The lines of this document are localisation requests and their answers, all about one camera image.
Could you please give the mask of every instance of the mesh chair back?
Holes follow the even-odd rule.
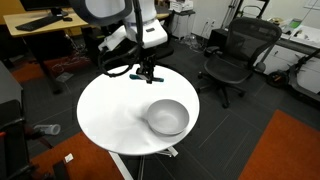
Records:
[[[281,33],[281,29],[270,22],[237,18],[230,23],[224,54],[246,62],[251,69],[257,57],[274,45]]]

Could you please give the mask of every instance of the keyboard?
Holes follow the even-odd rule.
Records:
[[[60,21],[62,20],[62,18],[63,18],[62,16],[47,16],[41,19],[37,19],[31,22],[16,26],[16,29],[22,30],[22,31],[34,31],[36,29],[42,28],[54,22]]]

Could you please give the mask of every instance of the table top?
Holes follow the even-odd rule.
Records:
[[[45,32],[57,31],[60,29],[68,29],[73,27],[80,27],[88,25],[87,22],[83,21],[73,10],[68,10],[69,13],[68,17],[72,18],[72,21],[58,21],[52,23],[48,26],[44,26],[32,32],[28,31],[20,31],[17,30],[15,27],[30,21],[34,21],[43,17],[48,16],[47,12],[32,12],[32,13],[23,13],[23,14],[13,14],[13,15],[5,15],[3,16],[7,27],[10,31],[11,36],[19,37],[19,36],[28,36],[33,34],[40,34]]]
[[[152,154],[177,144],[191,131],[199,115],[198,95],[183,76],[156,66],[154,75],[164,82],[147,84],[129,78],[137,67],[116,78],[100,75],[83,91],[77,106],[78,121],[86,136],[98,146],[123,155]],[[160,99],[176,100],[188,110],[189,124],[182,133],[167,136],[149,127],[146,112]]]

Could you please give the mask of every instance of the round white table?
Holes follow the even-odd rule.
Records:
[[[77,107],[84,134],[98,146],[122,155],[153,154],[177,144],[191,131],[199,115],[198,95],[183,76],[156,66],[154,76],[164,78],[164,82],[147,84],[129,78],[137,68],[135,65],[116,78],[100,75],[83,91]],[[124,69],[122,66],[111,72]],[[176,100],[188,110],[189,124],[182,133],[167,136],[149,127],[146,112],[160,99]]]

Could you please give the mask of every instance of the chair base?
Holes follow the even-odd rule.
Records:
[[[245,95],[245,93],[246,93],[245,90],[243,90],[243,89],[241,89],[241,88],[239,88],[239,87],[237,87],[237,86],[235,86],[235,85],[225,84],[225,83],[223,83],[223,82],[220,82],[220,81],[212,78],[212,77],[211,77],[209,74],[207,74],[207,73],[199,72],[199,74],[198,74],[198,79],[202,79],[203,77],[208,78],[208,79],[216,82],[217,85],[218,85],[218,86],[217,86],[217,90],[220,90],[220,89],[221,89],[221,91],[222,91],[222,93],[223,93],[223,97],[224,97],[224,102],[222,103],[222,107],[223,107],[223,108],[228,108],[228,107],[230,106],[230,100],[229,100],[228,93],[227,93],[227,89],[226,89],[227,87],[228,87],[228,88],[231,88],[231,89],[234,89],[234,90],[237,90],[237,91],[239,92],[238,95],[239,95],[240,97],[244,97],[244,95]],[[197,91],[197,93],[199,94],[199,93],[201,93],[201,91],[203,91],[203,90],[205,90],[205,89],[209,89],[209,88],[211,88],[211,87],[213,87],[213,84],[209,84],[209,85],[205,85],[205,86],[202,86],[202,87],[198,87],[198,88],[196,88],[196,91]]]

